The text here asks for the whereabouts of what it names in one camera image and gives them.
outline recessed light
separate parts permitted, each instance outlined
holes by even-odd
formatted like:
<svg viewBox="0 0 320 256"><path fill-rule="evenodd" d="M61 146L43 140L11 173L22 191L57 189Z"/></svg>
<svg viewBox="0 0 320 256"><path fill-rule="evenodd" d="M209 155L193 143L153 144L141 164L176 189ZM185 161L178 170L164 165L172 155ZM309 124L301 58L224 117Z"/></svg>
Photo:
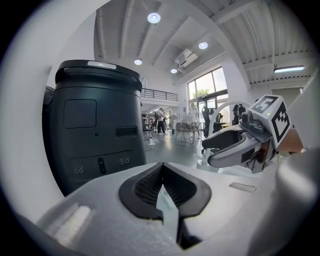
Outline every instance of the recessed light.
<svg viewBox="0 0 320 256"><path fill-rule="evenodd" d="M134 61L134 64L140 66L140 65L142 64L142 60L141 60L141 59L136 59L136 60Z"/></svg>
<svg viewBox="0 0 320 256"><path fill-rule="evenodd" d="M287 66L287 67L275 68L274 73L300 71L300 70L304 70L304 69L305 69L304 66Z"/></svg>
<svg viewBox="0 0 320 256"><path fill-rule="evenodd" d="M156 13L156 12L150 13L150 14L148 15L148 21L149 21L150 23L155 24L155 23L158 23L160 20L161 20L161 17L160 17L160 15L159 15L158 13Z"/></svg>
<svg viewBox="0 0 320 256"><path fill-rule="evenodd" d="M207 42L201 42L199 43L199 48L200 49L207 49L208 48L208 43Z"/></svg>

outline balcony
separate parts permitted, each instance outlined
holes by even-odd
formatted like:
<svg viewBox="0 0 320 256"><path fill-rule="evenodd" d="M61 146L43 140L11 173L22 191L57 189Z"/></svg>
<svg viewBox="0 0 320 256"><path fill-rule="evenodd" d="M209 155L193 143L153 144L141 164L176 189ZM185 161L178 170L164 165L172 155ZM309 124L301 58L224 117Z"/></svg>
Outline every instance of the balcony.
<svg viewBox="0 0 320 256"><path fill-rule="evenodd" d="M146 98L146 99L158 99L158 100L173 101L173 102L178 101L178 94L161 91L161 90L152 90L152 89L142 88L140 96L141 98Z"/></svg>

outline ceiling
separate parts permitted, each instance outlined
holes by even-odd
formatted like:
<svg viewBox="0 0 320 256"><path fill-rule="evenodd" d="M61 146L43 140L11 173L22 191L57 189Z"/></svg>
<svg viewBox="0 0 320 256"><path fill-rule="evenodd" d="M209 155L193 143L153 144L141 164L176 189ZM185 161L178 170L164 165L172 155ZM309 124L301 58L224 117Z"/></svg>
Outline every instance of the ceiling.
<svg viewBox="0 0 320 256"><path fill-rule="evenodd" d="M161 20L151 24L150 13ZM248 87L276 80L309 78L317 65L311 41L287 8L271 0L111 0L97 10L96 60L112 62L163 83L194 72L227 52ZM199 49L200 42L209 47ZM198 59L171 74L186 48ZM142 65L134 60L142 59ZM274 68L304 65L303 71L274 73Z"/></svg>

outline person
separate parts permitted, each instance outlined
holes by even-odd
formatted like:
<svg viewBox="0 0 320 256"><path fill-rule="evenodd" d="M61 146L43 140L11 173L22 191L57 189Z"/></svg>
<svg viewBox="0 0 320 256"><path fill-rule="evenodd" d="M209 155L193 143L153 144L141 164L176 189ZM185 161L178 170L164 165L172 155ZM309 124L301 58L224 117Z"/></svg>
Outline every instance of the person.
<svg viewBox="0 0 320 256"><path fill-rule="evenodd" d="M162 107L155 111L155 117L158 121L158 134L161 134L161 129L163 134L166 134L165 124L164 124L165 115L164 115L164 109Z"/></svg>
<svg viewBox="0 0 320 256"><path fill-rule="evenodd" d="M192 126L194 127L193 129L193 136L195 136L195 130L198 132L198 139L200 139L200 131L199 131L199 111L198 109L196 108L195 104L194 103L191 103L191 109L190 109L190 112L189 112L189 115L195 115L195 122L192 123Z"/></svg>

